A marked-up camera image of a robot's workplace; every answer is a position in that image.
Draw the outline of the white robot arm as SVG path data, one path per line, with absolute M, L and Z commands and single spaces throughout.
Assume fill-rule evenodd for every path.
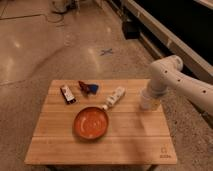
M 152 62 L 149 66 L 151 78 L 141 91 L 141 108 L 153 108 L 153 102 L 171 87 L 213 116 L 213 85 L 183 74 L 182 69 L 183 60 L 177 55 Z

